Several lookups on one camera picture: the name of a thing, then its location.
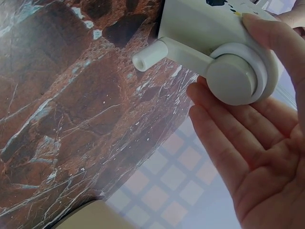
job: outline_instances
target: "round knob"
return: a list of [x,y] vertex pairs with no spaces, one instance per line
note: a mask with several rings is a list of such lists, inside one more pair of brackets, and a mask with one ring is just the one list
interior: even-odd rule
[[213,61],[206,72],[211,92],[229,105],[251,103],[257,77],[247,61],[233,54],[224,54]]

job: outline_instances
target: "white plastic device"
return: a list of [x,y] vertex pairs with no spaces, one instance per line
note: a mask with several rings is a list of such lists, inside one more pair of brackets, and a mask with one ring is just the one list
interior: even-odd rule
[[132,62],[144,72],[165,57],[175,61],[205,77],[226,104],[267,98],[278,82],[278,59],[248,34],[245,12],[275,20],[249,0],[166,0],[158,40]]

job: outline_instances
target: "hand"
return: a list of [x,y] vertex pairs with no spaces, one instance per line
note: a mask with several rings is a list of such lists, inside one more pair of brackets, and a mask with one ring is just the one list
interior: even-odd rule
[[275,16],[305,38],[305,0],[296,0],[290,12]]
[[290,73],[299,119],[295,110],[273,98],[252,105],[225,105],[202,77],[187,90],[195,104],[190,117],[244,229],[304,228],[305,41],[282,22],[249,15],[243,21]]

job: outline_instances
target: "brown marble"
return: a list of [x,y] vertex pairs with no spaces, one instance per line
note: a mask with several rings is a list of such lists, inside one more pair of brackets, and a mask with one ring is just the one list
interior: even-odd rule
[[184,120],[196,75],[131,57],[161,0],[0,0],[0,228],[108,198]]

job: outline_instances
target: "white tiled floor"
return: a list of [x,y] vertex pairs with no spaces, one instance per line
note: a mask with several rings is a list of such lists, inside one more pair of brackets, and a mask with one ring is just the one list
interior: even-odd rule
[[[273,0],[268,10],[288,11],[293,3]],[[274,97],[293,107],[294,95],[284,71]],[[240,228],[231,197],[189,118],[107,204],[142,229]]]

